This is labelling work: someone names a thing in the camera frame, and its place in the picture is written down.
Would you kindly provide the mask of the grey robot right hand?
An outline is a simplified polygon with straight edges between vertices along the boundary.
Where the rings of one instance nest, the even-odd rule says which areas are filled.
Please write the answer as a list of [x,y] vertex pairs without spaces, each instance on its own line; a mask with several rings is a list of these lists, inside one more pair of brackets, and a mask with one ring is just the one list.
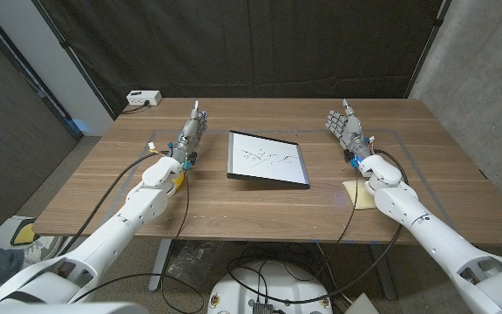
[[343,148],[344,157],[352,167],[372,155],[369,140],[365,137],[361,121],[346,99],[343,100],[344,113],[330,111],[325,126],[338,139]]

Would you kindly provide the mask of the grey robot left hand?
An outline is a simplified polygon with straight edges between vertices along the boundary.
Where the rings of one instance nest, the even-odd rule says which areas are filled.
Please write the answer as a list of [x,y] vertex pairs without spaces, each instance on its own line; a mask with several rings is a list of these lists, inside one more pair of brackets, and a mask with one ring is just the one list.
[[171,157],[184,164],[196,162],[197,150],[203,133],[207,130],[207,113],[199,109],[199,101],[194,102],[190,117],[180,130],[171,148]]

